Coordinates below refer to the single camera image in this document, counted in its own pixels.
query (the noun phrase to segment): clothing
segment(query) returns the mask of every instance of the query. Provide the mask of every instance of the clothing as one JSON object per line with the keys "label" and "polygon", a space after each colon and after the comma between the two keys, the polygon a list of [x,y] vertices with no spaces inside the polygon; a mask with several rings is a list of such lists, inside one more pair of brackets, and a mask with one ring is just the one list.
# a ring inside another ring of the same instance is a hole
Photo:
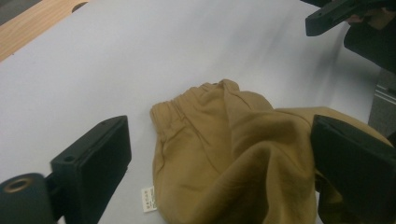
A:
{"label": "clothing", "polygon": [[315,170],[310,132],[316,114],[387,142],[330,108],[273,109],[226,79],[155,105],[153,182],[160,213],[169,223],[315,223],[317,176],[323,222],[356,223]]}

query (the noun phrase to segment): white tabletop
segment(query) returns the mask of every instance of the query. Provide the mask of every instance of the white tabletop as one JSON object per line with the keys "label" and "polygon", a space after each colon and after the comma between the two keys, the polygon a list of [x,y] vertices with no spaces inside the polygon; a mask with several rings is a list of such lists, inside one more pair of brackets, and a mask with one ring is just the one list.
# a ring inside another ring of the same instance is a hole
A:
{"label": "white tabletop", "polygon": [[150,108],[228,78],[274,107],[326,105],[367,121],[379,68],[343,47],[347,24],[307,37],[298,0],[94,0],[0,63],[0,182],[31,172],[96,123],[127,115],[133,159],[100,223],[143,213]]}

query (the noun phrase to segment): white label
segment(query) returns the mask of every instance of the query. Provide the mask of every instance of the white label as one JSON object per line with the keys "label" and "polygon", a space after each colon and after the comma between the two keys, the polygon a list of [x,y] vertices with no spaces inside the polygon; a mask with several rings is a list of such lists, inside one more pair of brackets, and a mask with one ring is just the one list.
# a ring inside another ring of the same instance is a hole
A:
{"label": "white label", "polygon": [[157,204],[155,203],[154,187],[142,189],[142,202],[143,211],[145,213],[157,210]]}

